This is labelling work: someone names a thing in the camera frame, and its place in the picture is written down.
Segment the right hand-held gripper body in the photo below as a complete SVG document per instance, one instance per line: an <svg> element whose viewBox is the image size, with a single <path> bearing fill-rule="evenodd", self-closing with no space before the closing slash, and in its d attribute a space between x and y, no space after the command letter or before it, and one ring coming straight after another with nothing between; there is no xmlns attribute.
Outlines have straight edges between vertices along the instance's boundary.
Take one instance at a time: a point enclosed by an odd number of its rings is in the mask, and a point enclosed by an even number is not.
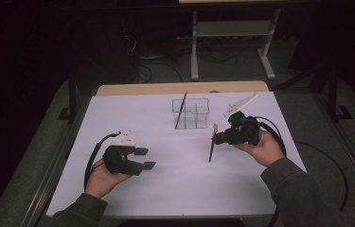
<svg viewBox="0 0 355 227"><path fill-rule="evenodd" d="M245 144L257 145L259 142L259 123L252 116L246 116L241 110L257 97L256 93L229 104L224 117L230 128L223 132L223 142L229 145Z"/></svg>

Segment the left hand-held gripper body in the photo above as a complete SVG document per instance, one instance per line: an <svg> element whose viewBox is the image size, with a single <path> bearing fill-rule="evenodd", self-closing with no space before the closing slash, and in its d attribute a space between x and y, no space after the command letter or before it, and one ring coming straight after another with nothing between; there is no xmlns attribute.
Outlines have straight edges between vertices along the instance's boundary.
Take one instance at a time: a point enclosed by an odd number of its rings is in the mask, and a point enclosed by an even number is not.
<svg viewBox="0 0 355 227"><path fill-rule="evenodd" d="M128 159L135 148L137 148L136 142L130 131L124 131L117 135L102 155L106 168L111 173L138 176L143 171L142 164Z"/></svg>

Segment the black makeup brush beige head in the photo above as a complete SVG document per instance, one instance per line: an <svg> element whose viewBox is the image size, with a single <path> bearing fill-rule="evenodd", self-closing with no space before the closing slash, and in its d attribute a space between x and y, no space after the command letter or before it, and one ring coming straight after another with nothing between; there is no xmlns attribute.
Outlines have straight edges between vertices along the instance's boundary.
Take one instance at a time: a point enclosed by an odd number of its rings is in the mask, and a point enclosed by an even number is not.
<svg viewBox="0 0 355 227"><path fill-rule="evenodd" d="M213 133L212 133L212 137L211 137L211 145L210 145L210 151L209 151L209 157L208 157L208 162L210 163L212 160L212 156L213 156L213 150L214 150L214 136L218 133L218 129L219 126L215 123L213 124Z"/></svg>

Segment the clear acrylic organizer box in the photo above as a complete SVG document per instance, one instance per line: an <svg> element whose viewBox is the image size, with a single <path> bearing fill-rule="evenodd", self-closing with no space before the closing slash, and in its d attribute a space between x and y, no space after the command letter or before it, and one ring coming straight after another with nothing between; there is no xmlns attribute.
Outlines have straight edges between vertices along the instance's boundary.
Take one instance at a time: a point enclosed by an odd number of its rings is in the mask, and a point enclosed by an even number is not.
<svg viewBox="0 0 355 227"><path fill-rule="evenodd" d="M174 126L182 99L172 100ZM207 98L187 98L177 130L206 129L207 118L210 114Z"/></svg>

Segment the thin black makeup brush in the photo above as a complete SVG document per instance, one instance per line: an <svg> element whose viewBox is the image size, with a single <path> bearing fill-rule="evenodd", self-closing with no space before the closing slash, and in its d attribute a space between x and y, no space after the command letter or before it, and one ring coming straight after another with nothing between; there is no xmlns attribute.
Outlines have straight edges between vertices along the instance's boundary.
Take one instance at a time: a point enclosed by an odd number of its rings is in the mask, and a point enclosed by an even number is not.
<svg viewBox="0 0 355 227"><path fill-rule="evenodd" d="M177 130L179 122L180 122L182 111L183 111L185 103L186 103L186 96L187 96L187 91L185 91L183 99L182 99L182 102L181 102L181 105L180 105L180 109L179 109L179 112L178 112L178 115L177 115L177 119L176 119L176 123L175 123L175 126L174 126L175 130Z"/></svg>

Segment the person's left hand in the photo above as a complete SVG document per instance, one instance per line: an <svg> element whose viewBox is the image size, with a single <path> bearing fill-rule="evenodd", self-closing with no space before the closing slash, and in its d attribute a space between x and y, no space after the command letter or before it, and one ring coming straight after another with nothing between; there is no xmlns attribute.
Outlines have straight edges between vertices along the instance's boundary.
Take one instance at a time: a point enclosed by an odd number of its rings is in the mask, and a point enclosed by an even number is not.
<svg viewBox="0 0 355 227"><path fill-rule="evenodd" d="M111 173L105 166L105 162L100 159L95 162L84 189L84 193L101 199L109 194L117 185L131 178L131 175Z"/></svg>

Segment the person's right hand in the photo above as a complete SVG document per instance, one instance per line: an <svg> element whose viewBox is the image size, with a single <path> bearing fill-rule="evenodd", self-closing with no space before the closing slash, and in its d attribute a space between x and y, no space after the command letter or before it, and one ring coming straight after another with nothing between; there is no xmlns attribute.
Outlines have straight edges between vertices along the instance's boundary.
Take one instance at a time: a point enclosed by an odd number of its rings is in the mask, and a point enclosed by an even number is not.
<svg viewBox="0 0 355 227"><path fill-rule="evenodd" d="M257 145L237 144L234 148L247 152L262 166L270 166L285 157L279 144L269 132L260 131L258 135Z"/></svg>

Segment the black metal stand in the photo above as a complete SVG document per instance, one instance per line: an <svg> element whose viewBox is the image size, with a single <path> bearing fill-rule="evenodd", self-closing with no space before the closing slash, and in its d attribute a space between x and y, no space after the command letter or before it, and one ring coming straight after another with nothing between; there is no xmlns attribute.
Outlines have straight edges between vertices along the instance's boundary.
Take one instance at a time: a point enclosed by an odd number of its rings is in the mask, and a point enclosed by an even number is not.
<svg viewBox="0 0 355 227"><path fill-rule="evenodd" d="M58 119L67 120L72 123L77 115L77 85L74 73L71 72L68 76L68 107L62 108Z"/></svg>
<svg viewBox="0 0 355 227"><path fill-rule="evenodd" d="M339 120L352 119L352 115L346 106L337 105L338 81L337 72L331 67L328 78L328 115L337 123Z"/></svg>

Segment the white metal desk frame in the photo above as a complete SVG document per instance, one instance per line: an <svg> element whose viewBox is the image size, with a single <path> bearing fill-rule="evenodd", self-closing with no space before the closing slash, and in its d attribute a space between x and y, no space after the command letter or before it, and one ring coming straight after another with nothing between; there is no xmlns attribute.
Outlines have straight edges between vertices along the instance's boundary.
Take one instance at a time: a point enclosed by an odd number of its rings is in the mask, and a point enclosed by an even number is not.
<svg viewBox="0 0 355 227"><path fill-rule="evenodd" d="M191 78L199 79L197 39L211 37L265 37L264 46L257 50L258 57L263 66L267 79L275 79L275 73L268 59L268 51L275 34L281 9L276 9L274 16L269 20L246 21L199 21L198 12L192 13L191 36Z"/></svg>

